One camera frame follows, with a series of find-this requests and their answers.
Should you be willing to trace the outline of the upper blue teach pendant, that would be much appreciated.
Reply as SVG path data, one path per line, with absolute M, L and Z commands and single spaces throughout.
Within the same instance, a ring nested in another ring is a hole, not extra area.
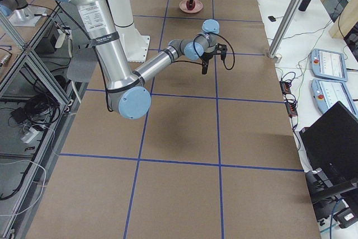
M 310 54 L 310 63 L 316 77 L 348 81 L 345 57 L 342 53 L 313 49 Z

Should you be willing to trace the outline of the lower blue teach pendant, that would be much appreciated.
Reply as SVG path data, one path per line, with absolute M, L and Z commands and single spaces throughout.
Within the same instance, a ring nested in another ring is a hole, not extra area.
M 317 108 L 322 114 L 340 101 L 351 113 L 357 116 L 357 108 L 344 82 L 314 78 L 311 81 L 311 89 Z

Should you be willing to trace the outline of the black laptop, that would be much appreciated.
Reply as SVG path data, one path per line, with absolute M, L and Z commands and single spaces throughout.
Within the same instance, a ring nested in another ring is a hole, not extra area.
M 313 169 L 346 180 L 357 177 L 357 117 L 342 102 L 299 134 Z

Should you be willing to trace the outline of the small black square device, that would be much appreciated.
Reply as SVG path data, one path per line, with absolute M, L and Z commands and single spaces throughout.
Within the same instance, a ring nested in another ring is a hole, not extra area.
M 274 16 L 269 16 L 268 19 L 271 21 L 271 22 L 275 22 L 276 21 L 276 18 Z

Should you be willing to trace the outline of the aluminium frame post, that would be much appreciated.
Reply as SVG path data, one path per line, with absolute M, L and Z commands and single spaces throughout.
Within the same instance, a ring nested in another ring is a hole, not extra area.
M 298 10 L 299 5 L 302 0 L 291 0 L 288 8 L 283 16 L 282 22 L 279 25 L 279 28 L 274 36 L 274 39 L 268 49 L 267 56 L 274 60 L 274 63 L 279 63 L 282 56 L 277 53 L 277 50 L 283 40 L 284 35 L 286 34 L 291 21 L 294 18 L 295 12 Z

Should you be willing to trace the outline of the red apple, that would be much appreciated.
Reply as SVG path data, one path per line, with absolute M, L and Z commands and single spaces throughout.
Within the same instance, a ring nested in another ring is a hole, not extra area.
M 192 3 L 190 1 L 186 2 L 186 8 L 188 11 L 192 11 L 195 8 L 195 5 L 196 5 L 195 2 Z

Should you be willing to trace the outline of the pink plate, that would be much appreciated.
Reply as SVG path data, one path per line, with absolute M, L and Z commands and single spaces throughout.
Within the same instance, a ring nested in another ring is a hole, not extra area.
M 203 9 L 203 4 L 197 0 L 194 0 L 192 4 L 190 4 L 189 0 L 182 0 L 179 3 L 179 9 L 184 13 L 195 14 Z

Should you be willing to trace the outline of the blue teach pendant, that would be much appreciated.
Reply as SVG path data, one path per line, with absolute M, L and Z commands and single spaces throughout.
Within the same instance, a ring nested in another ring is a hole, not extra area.
M 316 77 L 348 81 L 345 57 L 342 53 L 313 49 L 310 54 L 310 63 Z
M 357 108 L 344 82 L 314 78 L 311 81 L 311 89 L 317 108 L 322 114 L 340 101 L 351 113 L 357 116 Z

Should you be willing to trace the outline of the black orange power strip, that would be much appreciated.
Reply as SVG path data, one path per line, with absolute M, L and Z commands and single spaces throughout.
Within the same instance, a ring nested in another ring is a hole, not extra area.
M 296 100 L 296 97 L 291 93 L 290 83 L 287 81 L 280 81 L 280 88 L 281 88 L 282 96 L 284 98 L 284 103 L 288 116 L 290 118 L 297 117 L 298 112 L 296 107 L 298 102 Z

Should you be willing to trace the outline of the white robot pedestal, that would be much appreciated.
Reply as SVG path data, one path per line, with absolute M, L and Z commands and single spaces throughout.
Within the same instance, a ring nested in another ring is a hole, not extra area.
M 130 0 L 108 0 L 108 3 L 127 60 L 145 62 L 150 37 L 136 29 Z

